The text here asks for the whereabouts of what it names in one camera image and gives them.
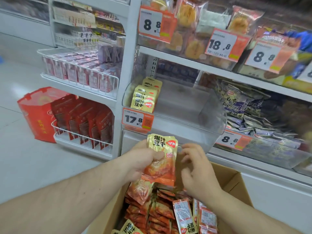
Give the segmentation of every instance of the forearm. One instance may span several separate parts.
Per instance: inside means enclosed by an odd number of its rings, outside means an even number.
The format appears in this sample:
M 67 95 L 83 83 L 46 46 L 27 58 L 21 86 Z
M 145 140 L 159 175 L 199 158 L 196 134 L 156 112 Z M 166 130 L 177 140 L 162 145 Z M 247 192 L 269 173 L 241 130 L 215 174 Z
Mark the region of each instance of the forearm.
M 0 233 L 82 233 L 125 184 L 120 159 L 0 205 Z
M 300 234 L 301 232 L 223 192 L 211 204 L 212 211 L 237 234 Z

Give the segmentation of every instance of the cardboard box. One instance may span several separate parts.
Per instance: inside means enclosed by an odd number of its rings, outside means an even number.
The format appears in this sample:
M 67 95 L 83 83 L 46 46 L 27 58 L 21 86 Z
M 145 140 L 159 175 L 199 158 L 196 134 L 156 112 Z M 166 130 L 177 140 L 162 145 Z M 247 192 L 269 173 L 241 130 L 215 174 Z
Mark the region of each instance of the cardboard box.
M 181 179 L 181 170 L 185 166 L 191 164 L 181 163 L 181 156 L 177 156 L 176 160 L 176 186 L 182 190 L 183 184 Z M 216 177 L 222 189 L 237 199 L 243 201 L 245 204 L 253 207 L 247 192 L 245 183 L 241 174 L 235 169 L 228 168 L 216 163 L 212 163 L 213 170 L 216 173 Z M 124 196 L 127 192 L 129 184 L 124 185 L 114 196 L 111 202 L 106 208 L 100 213 L 100 215 L 90 224 L 87 234 L 111 234 L 112 229 L 118 229 L 117 225 L 120 226 L 120 211 L 122 210 L 124 203 Z M 219 234 L 234 234 L 230 227 L 225 224 L 221 219 L 218 219 Z

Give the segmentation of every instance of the price tag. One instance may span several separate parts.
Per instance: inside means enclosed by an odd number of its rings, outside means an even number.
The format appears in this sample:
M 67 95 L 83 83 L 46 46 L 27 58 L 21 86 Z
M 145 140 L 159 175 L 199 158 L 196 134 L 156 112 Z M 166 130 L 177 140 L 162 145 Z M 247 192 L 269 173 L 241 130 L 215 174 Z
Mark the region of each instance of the price tag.
M 225 30 L 214 29 L 205 54 L 238 62 L 250 37 L 235 35 Z
M 304 71 L 297 79 L 312 83 L 312 62 L 310 62 L 310 64 L 304 69 Z
M 150 131 L 152 129 L 154 115 L 143 113 L 128 108 L 123 108 L 122 123 L 132 127 Z
M 282 46 L 258 41 L 245 65 L 279 73 L 294 51 Z
M 170 43 L 176 25 L 173 13 L 146 6 L 140 8 L 138 32 L 141 35 Z
M 223 135 L 217 139 L 216 143 L 242 151 L 251 139 L 249 136 L 231 130 L 225 130 Z

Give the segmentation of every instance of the hand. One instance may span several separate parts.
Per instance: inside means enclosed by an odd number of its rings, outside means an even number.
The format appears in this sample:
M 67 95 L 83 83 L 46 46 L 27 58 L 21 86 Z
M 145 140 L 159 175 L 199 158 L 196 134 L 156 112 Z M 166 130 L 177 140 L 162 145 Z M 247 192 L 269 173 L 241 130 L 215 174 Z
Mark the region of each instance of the hand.
M 192 172 L 189 168 L 182 170 L 183 185 L 188 194 L 209 207 L 222 192 L 213 167 L 201 146 L 190 143 L 182 145 L 182 149 L 182 162 L 190 160 L 193 164 Z
M 153 160 L 160 160 L 165 156 L 163 151 L 156 152 L 147 147 L 147 140 L 137 143 L 129 152 L 120 158 L 128 169 L 126 182 L 140 179 L 143 170 L 152 163 Z

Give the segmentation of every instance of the white tile floor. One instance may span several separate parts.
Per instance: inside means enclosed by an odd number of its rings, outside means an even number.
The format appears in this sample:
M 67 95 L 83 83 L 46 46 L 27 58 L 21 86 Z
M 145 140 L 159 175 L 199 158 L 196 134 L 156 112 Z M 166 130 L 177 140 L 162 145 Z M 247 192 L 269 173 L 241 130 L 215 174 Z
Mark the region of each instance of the white tile floor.
M 17 100 L 47 86 L 40 73 L 40 68 L 16 61 L 0 64 L 0 203 L 102 162 L 34 139 Z

